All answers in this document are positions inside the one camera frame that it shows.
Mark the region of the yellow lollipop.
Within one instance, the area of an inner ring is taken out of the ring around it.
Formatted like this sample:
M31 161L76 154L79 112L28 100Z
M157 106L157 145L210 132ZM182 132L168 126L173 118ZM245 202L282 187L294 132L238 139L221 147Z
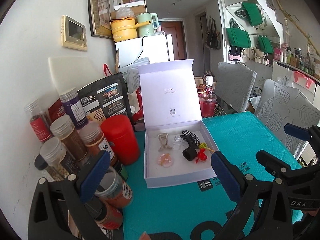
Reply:
M199 144L199 148L200 148L200 149L208 150L208 151L210 151L210 152L212 152L212 153L215 152L215 150L209 148L205 142L201 142L201 143Z

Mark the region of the black ring cuff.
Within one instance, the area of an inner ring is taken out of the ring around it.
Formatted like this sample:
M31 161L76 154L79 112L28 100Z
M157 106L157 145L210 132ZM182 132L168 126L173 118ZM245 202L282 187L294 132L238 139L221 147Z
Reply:
M197 150L192 147L188 147L183 150L182 154L187 161L193 161L197 157Z

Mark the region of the black hair claw clip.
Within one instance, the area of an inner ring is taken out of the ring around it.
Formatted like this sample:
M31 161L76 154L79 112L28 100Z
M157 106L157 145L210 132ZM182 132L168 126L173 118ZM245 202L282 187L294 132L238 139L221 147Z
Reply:
M185 150L183 150L183 153L191 153L191 152L196 153L197 145L193 137L186 136L183 134L180 135L180 137L188 143L188 147Z

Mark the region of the black white checkered scrunchie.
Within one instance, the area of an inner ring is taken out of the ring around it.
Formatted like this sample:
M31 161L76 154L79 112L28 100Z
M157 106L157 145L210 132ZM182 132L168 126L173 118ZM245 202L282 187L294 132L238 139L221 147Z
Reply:
M200 144L200 140L199 140L199 138L197 137L196 134L194 134L194 133L192 133L192 132L190 132L188 130L183 130L182 131L182 135L192 138L196 145Z

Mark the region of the pink round compact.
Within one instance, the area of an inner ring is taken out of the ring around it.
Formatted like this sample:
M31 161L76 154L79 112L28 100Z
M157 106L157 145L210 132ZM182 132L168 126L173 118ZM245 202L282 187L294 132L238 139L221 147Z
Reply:
M173 164L173 159L169 153L163 153L159 156L157 164L159 166L168 168Z

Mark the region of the beige hair claw clip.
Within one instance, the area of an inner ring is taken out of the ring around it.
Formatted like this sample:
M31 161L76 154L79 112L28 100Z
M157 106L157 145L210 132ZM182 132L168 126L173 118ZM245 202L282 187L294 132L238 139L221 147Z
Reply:
M161 133L158 135L158 139L161 143L161 146L159 148L159 152L163 151L164 149L169 149L172 150L172 147L169 146L168 141L169 141L169 136L168 133Z

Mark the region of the grey leaf pattern chair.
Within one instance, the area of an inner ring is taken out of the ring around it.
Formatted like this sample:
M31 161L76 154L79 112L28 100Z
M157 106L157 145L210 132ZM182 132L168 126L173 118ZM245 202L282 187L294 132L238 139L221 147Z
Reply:
M311 127L319 124L319 109L297 88L288 87L271 79L264 82L263 92L255 116L285 145L295 159L306 147L306 142L284 131L286 124Z

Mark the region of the seed spice jar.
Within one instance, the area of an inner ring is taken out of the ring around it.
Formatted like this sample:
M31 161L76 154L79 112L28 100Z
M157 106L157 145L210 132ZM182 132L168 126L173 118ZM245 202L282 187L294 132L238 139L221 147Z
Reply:
M77 175L80 172L73 156L56 137L50 138L41 146L40 155L63 179L70 174Z

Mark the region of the orange label open jar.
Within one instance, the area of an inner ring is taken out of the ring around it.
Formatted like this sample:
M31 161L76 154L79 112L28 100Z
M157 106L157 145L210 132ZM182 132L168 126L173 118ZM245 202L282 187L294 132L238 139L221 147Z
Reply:
M131 187L121 178L113 167L104 174L95 196L116 208L124 208L132 201Z

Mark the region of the brown spice jar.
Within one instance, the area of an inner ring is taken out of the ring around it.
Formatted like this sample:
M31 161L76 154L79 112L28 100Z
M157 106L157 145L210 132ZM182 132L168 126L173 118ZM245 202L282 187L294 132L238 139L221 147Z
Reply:
M79 163L88 156L88 149L68 115L57 118L51 124L50 131L67 147L76 162Z

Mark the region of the orange spice jar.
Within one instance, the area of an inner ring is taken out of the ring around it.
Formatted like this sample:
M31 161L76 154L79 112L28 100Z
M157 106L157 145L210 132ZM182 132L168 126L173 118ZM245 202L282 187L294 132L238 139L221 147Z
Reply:
M88 148L91 155L97 155L101 150L105 150L110 155L110 165L113 166L117 159L111 146L105 138L103 131L96 122L89 122L79 130L81 140Z

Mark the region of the red label spice jar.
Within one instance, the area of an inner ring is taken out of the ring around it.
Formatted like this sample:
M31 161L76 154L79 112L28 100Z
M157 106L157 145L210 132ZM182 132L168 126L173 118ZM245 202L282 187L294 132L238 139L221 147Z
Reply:
M53 137L49 128L50 123L48 116L41 107L38 99L27 104L24 107L24 112L29 118L29 124L41 143L44 144Z

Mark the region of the white open gift box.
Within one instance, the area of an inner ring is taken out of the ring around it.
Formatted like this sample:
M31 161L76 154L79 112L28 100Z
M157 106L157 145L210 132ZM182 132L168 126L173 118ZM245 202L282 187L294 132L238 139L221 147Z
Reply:
M161 146L159 134L168 133L168 144L172 147L173 138L182 135L183 130L196 134L200 142L218 150L202 121L192 66L192 60L177 60L137 67L145 124L144 179L150 189L183 185L216 176L208 150L205 151L207 160L198 163L195 163L196 159L187 161L182 154L184 149L158 151ZM169 153L173 159L173 164L168 168L157 164L163 153Z

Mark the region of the purple lid spice jar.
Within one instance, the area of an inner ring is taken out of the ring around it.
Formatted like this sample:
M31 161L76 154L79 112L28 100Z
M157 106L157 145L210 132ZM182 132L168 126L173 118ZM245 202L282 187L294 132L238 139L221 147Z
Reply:
M59 97L66 114L69 115L77 130L88 124L87 115L75 87L63 92Z

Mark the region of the red drink cup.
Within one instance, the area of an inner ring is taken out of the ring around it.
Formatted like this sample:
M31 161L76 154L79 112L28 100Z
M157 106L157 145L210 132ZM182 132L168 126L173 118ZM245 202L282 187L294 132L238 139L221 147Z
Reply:
M200 110L203 118L212 117L216 106L215 94L201 94L199 96Z

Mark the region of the red canister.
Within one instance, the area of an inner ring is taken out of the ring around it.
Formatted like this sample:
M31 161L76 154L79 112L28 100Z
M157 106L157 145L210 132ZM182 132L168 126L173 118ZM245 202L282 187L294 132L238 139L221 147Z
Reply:
M129 118L114 115L104 120L100 128L123 165L131 165L140 157L140 149Z

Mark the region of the green tote bag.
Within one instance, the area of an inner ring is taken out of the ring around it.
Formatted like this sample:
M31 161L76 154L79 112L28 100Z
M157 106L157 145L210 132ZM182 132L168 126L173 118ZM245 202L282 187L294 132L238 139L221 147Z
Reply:
M248 32L239 28L226 28L229 44L239 48L250 48L251 40Z

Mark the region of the black snack pouch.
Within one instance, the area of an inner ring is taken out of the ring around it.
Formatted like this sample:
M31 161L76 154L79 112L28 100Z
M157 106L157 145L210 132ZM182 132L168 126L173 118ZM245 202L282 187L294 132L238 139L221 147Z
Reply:
M78 90L80 102L90 120L101 123L114 115L132 120L126 84L121 73L94 81Z

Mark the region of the brown door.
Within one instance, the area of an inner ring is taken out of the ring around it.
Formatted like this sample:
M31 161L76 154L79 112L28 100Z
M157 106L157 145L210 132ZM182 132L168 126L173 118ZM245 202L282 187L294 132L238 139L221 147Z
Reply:
M171 35L174 60L187 59L184 27L182 21L162 21L161 28L166 35Z

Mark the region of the white refrigerator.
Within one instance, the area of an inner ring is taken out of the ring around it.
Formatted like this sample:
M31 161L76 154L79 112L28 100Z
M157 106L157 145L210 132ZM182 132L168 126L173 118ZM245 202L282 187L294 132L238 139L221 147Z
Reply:
M120 68L133 64L136 60L147 57L150 63L174 61L172 35L161 32L158 35L134 38L117 42Z

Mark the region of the yellow pot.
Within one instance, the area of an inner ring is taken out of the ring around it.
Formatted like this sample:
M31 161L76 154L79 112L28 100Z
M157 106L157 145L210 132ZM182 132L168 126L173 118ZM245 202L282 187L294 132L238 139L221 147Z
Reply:
M135 18L126 17L121 19L111 20L111 30L114 42L121 42L131 40L138 37L137 29L141 26L147 25L145 23L136 23Z

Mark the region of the green kettle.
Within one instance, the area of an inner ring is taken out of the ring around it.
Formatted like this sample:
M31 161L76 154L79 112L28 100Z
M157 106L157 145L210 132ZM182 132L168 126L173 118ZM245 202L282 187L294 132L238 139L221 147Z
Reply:
M138 28L139 37L155 35L159 27L158 15L156 13L145 12L136 16L137 23L148 22L147 25Z

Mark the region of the framed picture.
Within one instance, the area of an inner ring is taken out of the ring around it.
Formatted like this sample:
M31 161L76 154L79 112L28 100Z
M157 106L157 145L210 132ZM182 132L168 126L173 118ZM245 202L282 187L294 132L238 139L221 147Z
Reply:
M88 0L91 36L112 39L109 0Z

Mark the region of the gold wall intercom panel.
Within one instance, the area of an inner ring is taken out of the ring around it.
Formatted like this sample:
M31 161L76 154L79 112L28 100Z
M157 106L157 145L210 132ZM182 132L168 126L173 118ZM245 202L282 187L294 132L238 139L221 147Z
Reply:
M87 51L85 26L67 15L61 16L61 46Z

